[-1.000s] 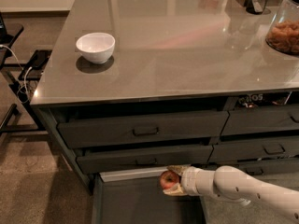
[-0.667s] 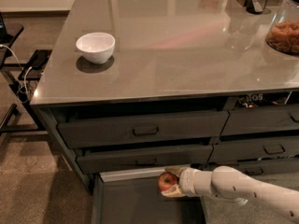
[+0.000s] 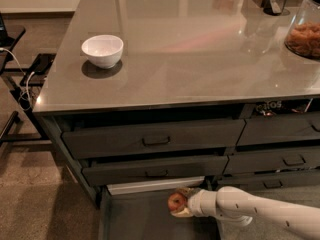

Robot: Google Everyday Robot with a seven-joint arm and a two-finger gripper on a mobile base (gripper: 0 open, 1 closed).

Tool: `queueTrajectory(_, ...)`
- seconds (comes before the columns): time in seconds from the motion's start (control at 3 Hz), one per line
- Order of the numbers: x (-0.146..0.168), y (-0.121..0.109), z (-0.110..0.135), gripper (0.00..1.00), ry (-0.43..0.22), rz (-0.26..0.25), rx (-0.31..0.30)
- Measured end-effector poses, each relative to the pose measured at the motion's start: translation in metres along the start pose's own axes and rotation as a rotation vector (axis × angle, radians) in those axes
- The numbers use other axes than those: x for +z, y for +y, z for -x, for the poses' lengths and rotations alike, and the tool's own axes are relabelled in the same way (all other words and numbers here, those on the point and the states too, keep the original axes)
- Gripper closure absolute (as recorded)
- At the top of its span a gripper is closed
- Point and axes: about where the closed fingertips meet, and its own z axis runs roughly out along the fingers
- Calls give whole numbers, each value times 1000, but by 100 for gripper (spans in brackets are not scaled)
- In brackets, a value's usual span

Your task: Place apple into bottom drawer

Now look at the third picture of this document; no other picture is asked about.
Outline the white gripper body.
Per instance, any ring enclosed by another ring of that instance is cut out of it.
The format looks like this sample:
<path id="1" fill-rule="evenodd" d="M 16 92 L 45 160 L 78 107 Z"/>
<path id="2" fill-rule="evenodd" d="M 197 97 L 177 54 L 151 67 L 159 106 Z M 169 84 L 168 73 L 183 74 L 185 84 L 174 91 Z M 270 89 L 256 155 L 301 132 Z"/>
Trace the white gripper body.
<path id="1" fill-rule="evenodd" d="M 208 190 L 199 190 L 188 199 L 188 208 L 196 217 L 214 217 L 217 215 L 217 193 Z"/>

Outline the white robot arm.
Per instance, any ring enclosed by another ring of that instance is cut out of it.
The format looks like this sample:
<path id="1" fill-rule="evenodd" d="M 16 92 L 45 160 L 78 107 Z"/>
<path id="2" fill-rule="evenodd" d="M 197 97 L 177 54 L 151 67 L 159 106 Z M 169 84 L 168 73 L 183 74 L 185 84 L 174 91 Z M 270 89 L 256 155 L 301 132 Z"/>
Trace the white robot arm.
<path id="1" fill-rule="evenodd" d="M 260 217 L 306 240 L 320 240 L 319 208 L 262 198 L 235 187 L 218 191 L 179 188 L 167 205 L 175 217 L 214 217 L 239 226 Z"/>

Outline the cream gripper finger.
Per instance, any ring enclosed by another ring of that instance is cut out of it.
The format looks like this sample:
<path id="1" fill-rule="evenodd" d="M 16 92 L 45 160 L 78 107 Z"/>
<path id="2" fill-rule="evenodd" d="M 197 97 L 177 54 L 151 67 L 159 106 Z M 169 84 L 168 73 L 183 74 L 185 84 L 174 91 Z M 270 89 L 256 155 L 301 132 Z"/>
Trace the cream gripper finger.
<path id="1" fill-rule="evenodd" d="M 176 191 L 182 194 L 186 198 L 191 198 L 192 196 L 196 195 L 201 191 L 200 188 L 190 188 L 190 187 L 183 187 L 177 188 Z"/>
<path id="2" fill-rule="evenodd" d="M 193 217 L 193 214 L 190 212 L 188 208 L 184 208 L 183 210 L 177 212 L 177 211 L 172 211 L 171 215 L 177 218 L 190 218 Z"/>

